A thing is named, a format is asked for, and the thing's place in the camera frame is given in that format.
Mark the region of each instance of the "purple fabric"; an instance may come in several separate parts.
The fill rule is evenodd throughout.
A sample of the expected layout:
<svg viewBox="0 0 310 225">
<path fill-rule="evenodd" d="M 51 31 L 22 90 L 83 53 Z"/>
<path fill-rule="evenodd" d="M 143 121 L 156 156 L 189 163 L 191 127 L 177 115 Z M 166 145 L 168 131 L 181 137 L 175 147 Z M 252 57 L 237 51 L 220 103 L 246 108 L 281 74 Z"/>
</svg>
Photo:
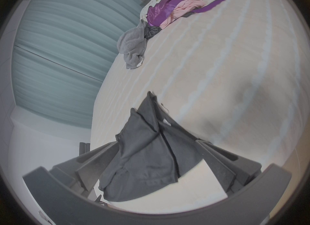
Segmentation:
<svg viewBox="0 0 310 225">
<path fill-rule="evenodd" d="M 147 17 L 150 26 L 160 26 L 175 7 L 183 0 L 161 0 L 154 7 L 149 7 Z"/>
<path fill-rule="evenodd" d="M 204 13 L 206 11 L 211 10 L 212 8 L 214 8 L 215 6 L 217 6 L 218 4 L 220 4 L 223 1 L 225 1 L 225 0 L 215 0 L 215 1 L 211 2 L 210 4 L 208 4 L 202 8 L 192 10 L 192 12 L 193 13 Z"/>
</svg>

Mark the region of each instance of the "teal curtain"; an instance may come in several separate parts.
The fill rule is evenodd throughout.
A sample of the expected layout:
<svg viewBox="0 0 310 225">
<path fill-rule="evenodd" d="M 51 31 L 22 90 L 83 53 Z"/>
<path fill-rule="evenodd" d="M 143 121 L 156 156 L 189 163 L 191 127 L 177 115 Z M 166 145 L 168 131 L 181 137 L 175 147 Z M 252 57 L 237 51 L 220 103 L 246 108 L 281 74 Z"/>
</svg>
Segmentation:
<svg viewBox="0 0 310 225">
<path fill-rule="evenodd" d="M 137 26 L 140 0 L 31 0 L 12 56 L 16 104 L 43 117 L 91 127 L 94 101 Z"/>
</svg>

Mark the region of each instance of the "pink fabric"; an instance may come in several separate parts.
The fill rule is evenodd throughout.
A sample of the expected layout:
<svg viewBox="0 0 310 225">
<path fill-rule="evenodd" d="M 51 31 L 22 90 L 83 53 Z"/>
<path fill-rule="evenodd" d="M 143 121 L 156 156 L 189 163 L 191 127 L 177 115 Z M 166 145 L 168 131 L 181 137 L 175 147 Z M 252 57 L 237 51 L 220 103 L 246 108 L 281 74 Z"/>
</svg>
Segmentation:
<svg viewBox="0 0 310 225">
<path fill-rule="evenodd" d="M 171 24 L 177 18 L 182 17 L 184 14 L 192 11 L 196 7 L 202 7 L 205 5 L 206 5 L 206 3 L 203 0 L 183 0 L 183 1 L 181 1 L 175 7 L 175 9 L 172 11 L 172 13 L 169 15 L 169 17 L 164 22 L 161 23 L 160 28 L 165 29 L 169 24 Z"/>
</svg>

